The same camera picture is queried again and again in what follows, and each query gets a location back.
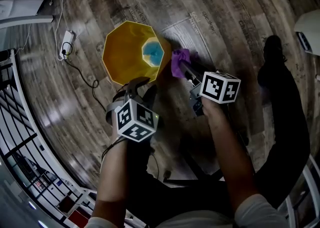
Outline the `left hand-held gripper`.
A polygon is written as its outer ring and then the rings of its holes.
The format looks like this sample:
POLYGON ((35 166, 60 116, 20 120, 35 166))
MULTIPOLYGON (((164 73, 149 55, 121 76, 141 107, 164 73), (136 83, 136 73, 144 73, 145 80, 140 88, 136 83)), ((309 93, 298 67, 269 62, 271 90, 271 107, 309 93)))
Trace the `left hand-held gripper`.
MULTIPOLYGON (((138 77, 131 80, 126 88, 126 97, 138 95, 138 88, 146 85, 149 77, 138 77)), ((118 100, 110 103, 107 110, 107 121, 112 126, 112 142, 124 137, 134 142, 153 136, 157 130, 159 115, 152 111, 157 95, 157 85, 152 85, 143 96, 143 104, 133 99, 118 100)))

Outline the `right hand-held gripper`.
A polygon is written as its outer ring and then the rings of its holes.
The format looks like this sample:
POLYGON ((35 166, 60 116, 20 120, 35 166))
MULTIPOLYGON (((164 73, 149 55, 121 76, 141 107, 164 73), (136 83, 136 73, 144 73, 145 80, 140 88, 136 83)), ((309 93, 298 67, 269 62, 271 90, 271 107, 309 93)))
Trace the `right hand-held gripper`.
POLYGON ((198 61, 181 63, 184 77, 192 83, 190 104, 196 116, 202 116, 201 97, 218 104, 232 103, 236 100, 241 80, 227 73, 214 72, 215 66, 198 61))

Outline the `purple cloth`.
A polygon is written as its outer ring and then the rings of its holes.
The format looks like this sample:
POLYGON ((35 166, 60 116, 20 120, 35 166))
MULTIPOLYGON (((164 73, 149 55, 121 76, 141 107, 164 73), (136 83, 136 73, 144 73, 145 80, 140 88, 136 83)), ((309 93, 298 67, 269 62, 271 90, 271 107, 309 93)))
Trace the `purple cloth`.
POLYGON ((171 56, 171 73, 176 78, 185 78, 182 70, 180 69, 180 64, 185 61, 191 63, 190 61, 190 51, 188 49, 178 49, 172 51, 171 56))

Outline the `yellow plastic bucket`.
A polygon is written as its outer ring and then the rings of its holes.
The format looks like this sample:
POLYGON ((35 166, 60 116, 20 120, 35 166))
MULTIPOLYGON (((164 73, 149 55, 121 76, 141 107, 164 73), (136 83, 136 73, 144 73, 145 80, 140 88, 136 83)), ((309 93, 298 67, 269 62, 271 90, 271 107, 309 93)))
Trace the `yellow plastic bucket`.
POLYGON ((170 43, 151 26, 125 21, 105 40, 102 61, 111 80, 124 85, 138 77, 149 77, 156 80, 172 57, 170 43), (163 57, 159 66, 150 66, 143 59, 143 47, 148 42, 159 42, 163 57))

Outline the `person's left forearm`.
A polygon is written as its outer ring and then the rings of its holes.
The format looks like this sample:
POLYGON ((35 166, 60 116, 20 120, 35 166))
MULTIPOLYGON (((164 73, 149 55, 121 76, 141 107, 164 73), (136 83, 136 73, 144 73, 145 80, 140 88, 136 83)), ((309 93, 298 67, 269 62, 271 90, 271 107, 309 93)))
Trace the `person's left forearm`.
POLYGON ((116 227, 124 225, 128 199, 128 141, 112 145, 101 164, 93 217, 110 221, 116 227))

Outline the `person's right forearm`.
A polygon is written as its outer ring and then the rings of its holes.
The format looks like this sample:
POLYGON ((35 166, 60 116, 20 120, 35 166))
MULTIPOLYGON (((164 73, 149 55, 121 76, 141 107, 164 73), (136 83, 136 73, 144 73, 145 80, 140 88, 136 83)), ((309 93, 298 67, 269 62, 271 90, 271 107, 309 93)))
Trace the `person's right forearm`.
POLYGON ((243 201, 258 194, 252 162, 239 143, 220 104, 205 97, 201 98, 201 102, 230 202, 233 209, 237 210, 243 201))

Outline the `blue crumpled wad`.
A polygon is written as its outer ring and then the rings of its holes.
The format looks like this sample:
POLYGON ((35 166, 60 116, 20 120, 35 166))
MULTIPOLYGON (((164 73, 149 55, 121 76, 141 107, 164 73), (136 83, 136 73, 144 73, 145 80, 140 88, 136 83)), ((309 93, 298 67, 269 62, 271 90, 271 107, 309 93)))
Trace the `blue crumpled wad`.
POLYGON ((143 59, 153 67, 161 64, 163 54, 164 52, 159 42, 148 42, 142 49, 143 59))

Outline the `black wrist band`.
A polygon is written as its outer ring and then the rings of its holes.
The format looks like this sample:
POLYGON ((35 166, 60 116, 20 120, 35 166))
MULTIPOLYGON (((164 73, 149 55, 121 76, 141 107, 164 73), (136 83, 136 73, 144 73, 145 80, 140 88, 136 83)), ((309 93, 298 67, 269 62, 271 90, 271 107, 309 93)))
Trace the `black wrist band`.
POLYGON ((117 144, 123 142, 123 141, 126 141, 127 139, 123 136, 120 136, 119 138, 117 138, 110 146, 107 147, 106 150, 104 150, 104 152, 102 153, 102 156, 101 156, 101 163, 103 163, 103 160, 106 156, 106 154, 114 147, 116 146, 117 144))

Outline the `person's black right shoe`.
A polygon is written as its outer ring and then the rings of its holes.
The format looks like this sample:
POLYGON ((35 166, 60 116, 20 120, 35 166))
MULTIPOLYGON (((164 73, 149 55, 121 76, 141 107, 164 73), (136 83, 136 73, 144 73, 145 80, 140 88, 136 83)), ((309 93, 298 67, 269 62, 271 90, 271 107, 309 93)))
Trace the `person's black right shoe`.
POLYGON ((271 35, 266 39, 263 56, 266 62, 285 63, 287 61, 283 54, 281 39, 277 35, 271 35))

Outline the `white power strip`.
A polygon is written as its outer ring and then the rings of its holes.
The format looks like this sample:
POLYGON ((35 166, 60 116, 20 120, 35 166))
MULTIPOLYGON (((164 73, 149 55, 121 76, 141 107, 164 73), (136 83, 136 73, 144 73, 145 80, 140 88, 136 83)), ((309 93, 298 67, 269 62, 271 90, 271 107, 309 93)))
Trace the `white power strip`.
POLYGON ((75 34, 73 31, 66 31, 62 41, 62 45, 59 51, 59 57, 61 60, 67 59, 68 55, 72 52, 72 43, 75 34))

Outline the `person's right leg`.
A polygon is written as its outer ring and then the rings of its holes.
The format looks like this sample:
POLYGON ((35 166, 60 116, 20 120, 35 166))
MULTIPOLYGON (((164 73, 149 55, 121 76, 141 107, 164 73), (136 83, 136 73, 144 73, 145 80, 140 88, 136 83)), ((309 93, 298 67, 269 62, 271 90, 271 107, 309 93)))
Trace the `person's right leg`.
POLYGON ((310 136, 297 85, 283 60, 267 60, 257 79, 269 91, 275 144, 255 180, 259 192, 278 208, 307 163, 310 136))

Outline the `cream pedal bin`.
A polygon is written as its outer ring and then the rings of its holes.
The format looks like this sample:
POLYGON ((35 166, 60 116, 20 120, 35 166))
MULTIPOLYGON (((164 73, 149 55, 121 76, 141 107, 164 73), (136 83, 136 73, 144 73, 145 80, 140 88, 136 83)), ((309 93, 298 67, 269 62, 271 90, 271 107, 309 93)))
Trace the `cream pedal bin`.
POLYGON ((301 15, 294 31, 305 52, 320 56, 320 9, 301 15))

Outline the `black metal railing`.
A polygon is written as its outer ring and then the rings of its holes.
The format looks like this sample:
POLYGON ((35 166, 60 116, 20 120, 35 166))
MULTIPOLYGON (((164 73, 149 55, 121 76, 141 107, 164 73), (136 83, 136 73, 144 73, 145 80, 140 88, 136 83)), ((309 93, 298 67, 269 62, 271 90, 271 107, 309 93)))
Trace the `black metal railing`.
POLYGON ((51 151, 30 109, 13 49, 0 61, 0 158, 33 210, 48 214, 59 225, 79 228, 69 220, 75 209, 92 214, 92 190, 79 185, 51 151), (57 208, 66 196, 75 202, 68 213, 57 208))

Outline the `dark red box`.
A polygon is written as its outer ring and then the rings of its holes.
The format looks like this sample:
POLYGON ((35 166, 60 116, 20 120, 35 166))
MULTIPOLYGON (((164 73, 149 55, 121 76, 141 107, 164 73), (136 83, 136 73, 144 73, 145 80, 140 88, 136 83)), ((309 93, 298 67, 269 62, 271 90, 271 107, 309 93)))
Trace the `dark red box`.
POLYGON ((57 208, 63 213, 68 213, 73 208, 74 204, 75 202, 67 195, 59 202, 57 208))

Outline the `red board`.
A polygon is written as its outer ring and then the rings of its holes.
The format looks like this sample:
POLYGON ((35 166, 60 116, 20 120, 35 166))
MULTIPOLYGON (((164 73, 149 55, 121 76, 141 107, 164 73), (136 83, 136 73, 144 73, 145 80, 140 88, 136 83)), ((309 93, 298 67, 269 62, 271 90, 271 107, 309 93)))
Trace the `red board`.
POLYGON ((79 228, 84 228, 87 225, 89 218, 90 215, 88 213, 79 209, 75 209, 68 217, 68 219, 79 228))

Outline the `person's white shirt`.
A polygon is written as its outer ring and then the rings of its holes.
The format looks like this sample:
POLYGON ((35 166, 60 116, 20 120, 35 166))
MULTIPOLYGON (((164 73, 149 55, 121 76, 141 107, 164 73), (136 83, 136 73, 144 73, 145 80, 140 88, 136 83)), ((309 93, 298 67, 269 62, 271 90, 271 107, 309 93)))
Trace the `person's white shirt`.
POLYGON ((237 208, 234 218, 210 211, 197 210, 179 214, 155 228, 290 228, 285 217, 261 194, 254 194, 237 208))

